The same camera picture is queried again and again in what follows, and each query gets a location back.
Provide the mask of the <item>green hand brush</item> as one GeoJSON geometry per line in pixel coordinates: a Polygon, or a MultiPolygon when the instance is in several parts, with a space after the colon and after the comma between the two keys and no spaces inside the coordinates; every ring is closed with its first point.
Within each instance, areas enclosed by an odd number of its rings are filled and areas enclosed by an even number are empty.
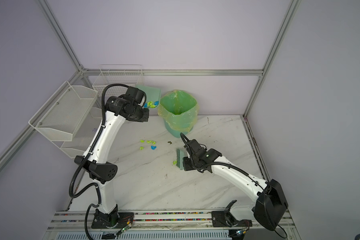
{"type": "Polygon", "coordinates": [[[186,157],[186,153],[183,149],[177,148],[177,160],[176,160],[176,166],[183,171],[184,170],[184,157],[186,157]]]}

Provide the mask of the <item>green plastic dustpan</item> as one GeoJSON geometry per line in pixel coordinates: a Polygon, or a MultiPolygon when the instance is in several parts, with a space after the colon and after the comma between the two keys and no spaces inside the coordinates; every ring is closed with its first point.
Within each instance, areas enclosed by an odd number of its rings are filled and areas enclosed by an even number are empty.
{"type": "Polygon", "coordinates": [[[149,101],[153,101],[153,102],[159,101],[159,103],[160,103],[161,89],[144,86],[144,85],[136,85],[136,87],[139,90],[142,90],[143,92],[145,92],[145,94],[147,95],[146,103],[149,101]]]}

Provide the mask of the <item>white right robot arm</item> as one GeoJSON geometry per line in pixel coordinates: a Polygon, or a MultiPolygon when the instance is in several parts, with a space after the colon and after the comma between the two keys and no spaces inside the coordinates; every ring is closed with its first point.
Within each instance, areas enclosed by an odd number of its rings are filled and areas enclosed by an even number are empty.
{"type": "Polygon", "coordinates": [[[181,135],[184,148],[188,156],[183,157],[185,171],[196,170],[200,173],[208,171],[220,176],[243,191],[251,200],[250,206],[239,206],[232,210],[237,202],[233,200],[225,208],[225,225],[235,227],[247,220],[248,212],[253,213],[254,219],[265,229],[276,231],[279,222],[289,205],[283,188],[279,182],[272,179],[266,181],[247,173],[231,163],[222,153],[215,149],[207,149],[195,139],[189,140],[181,135]]]}

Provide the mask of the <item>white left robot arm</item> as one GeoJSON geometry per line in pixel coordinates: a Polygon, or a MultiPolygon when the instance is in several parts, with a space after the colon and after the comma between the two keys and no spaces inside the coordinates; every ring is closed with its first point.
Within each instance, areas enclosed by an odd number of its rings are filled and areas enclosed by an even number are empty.
{"type": "Polygon", "coordinates": [[[90,204],[90,207],[96,210],[93,221],[93,226],[96,228],[115,228],[122,221],[113,186],[110,183],[116,176],[118,167],[108,162],[108,156],[118,131],[126,121],[138,123],[148,121],[149,109],[144,107],[146,101],[146,93],[136,87],[125,84],[106,86],[101,95],[101,123],[89,147],[82,155],[75,157],[78,168],[70,182],[69,196],[75,199],[90,187],[95,187],[98,202],[90,204]],[[107,98],[107,91],[117,86],[126,88],[126,93],[107,98]],[[81,170],[89,174],[92,182],[76,193],[75,182],[81,170]]]}

